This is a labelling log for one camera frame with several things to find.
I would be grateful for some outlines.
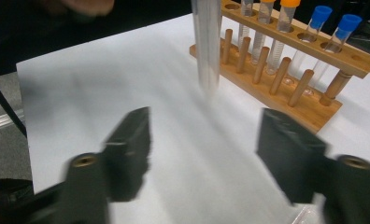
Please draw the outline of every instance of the blue cap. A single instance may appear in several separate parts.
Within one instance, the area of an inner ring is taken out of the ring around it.
[[[348,38],[351,33],[357,28],[357,26],[362,21],[361,17],[346,14],[343,15],[342,20],[339,22],[339,25],[337,26],[337,31],[335,32],[335,35],[339,39],[346,39]]]
[[[314,8],[313,15],[311,16],[311,28],[321,28],[322,24],[328,20],[332,12],[333,10],[330,7],[318,6]]]
[[[343,15],[337,27],[344,31],[353,32],[362,20],[359,16],[346,14]]]

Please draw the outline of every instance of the test tube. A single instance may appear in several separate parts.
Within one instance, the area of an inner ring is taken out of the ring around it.
[[[212,98],[220,77],[221,0],[192,0],[199,84]]]
[[[293,14],[296,8],[301,3],[301,0],[281,0],[281,9],[278,16],[277,30],[283,33],[288,33],[291,30],[291,22]],[[278,70],[278,63],[281,57],[281,53],[284,49],[284,43],[273,41],[272,49],[267,59],[267,69],[266,73],[269,75],[274,75]]]
[[[331,40],[324,47],[325,51],[330,53],[338,53],[342,49],[343,45],[348,40],[351,33],[357,28],[362,21],[361,17],[351,14],[343,15],[342,20],[339,22]],[[327,70],[329,64],[323,61],[318,61],[313,68],[314,76],[309,82],[309,87],[305,90],[305,94],[313,94],[313,90],[316,84],[320,81],[322,75]]]
[[[258,12],[258,22],[262,24],[268,24],[272,15],[273,4],[276,0],[261,0],[260,10]],[[257,64],[261,55],[261,49],[264,44],[264,38],[266,36],[260,32],[256,32],[254,36],[254,44],[252,46],[252,60],[253,64]]]
[[[252,16],[253,0],[241,0],[241,15],[246,17]],[[238,47],[243,45],[243,38],[249,36],[249,28],[243,24],[238,25]]]
[[[330,7],[316,7],[311,16],[311,20],[306,28],[306,31],[301,36],[298,36],[300,40],[308,43],[315,41],[317,36],[319,35],[322,25],[328,20],[328,17],[331,15],[332,11],[333,10]],[[296,77],[298,80],[301,79],[301,76],[303,74],[302,71],[299,71],[299,68],[304,61],[305,56],[306,55],[301,50],[297,50],[288,70],[288,74],[290,74],[292,77]],[[284,82],[292,83],[292,80],[286,78],[284,79]]]

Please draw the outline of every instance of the orange test tube cap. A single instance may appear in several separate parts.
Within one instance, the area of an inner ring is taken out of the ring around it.
[[[282,7],[299,7],[301,0],[281,0]]]

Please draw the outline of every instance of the test tube rack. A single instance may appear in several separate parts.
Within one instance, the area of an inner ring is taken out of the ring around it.
[[[265,105],[287,113],[313,133],[317,133],[339,110],[342,104],[335,97],[350,78],[364,78],[370,72],[370,54],[363,51],[344,46],[338,53],[326,52],[323,47],[328,43],[328,38],[319,35],[314,42],[303,42],[298,36],[305,32],[304,28],[292,25],[289,33],[281,33],[276,29],[276,18],[272,17],[269,24],[260,24],[258,11],[254,10],[251,17],[242,16],[240,5],[231,0],[221,0],[221,13],[222,16],[340,69],[325,92],[313,89],[313,95],[304,95],[313,71],[306,70],[300,80],[291,77],[294,83],[284,84],[283,78],[290,77],[287,74],[290,58],[284,58],[276,75],[269,76],[264,71],[268,47],[263,47],[259,62],[254,65],[250,63],[252,56],[248,53],[249,37],[244,39],[243,46],[238,47],[231,43],[233,31],[227,30],[225,39],[221,40],[221,75]],[[190,47],[190,54],[196,57],[195,45]]]

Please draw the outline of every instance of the table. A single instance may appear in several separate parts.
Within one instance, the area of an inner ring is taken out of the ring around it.
[[[228,27],[237,24],[224,19],[222,36]],[[150,106],[151,169],[135,201],[112,205],[112,223],[291,223],[302,206],[288,205],[255,154],[263,104],[225,78],[209,102],[192,44],[187,15],[18,63],[35,191],[61,181],[71,157],[101,150],[127,112]],[[330,157],[370,160],[370,76],[338,98],[319,137]]]

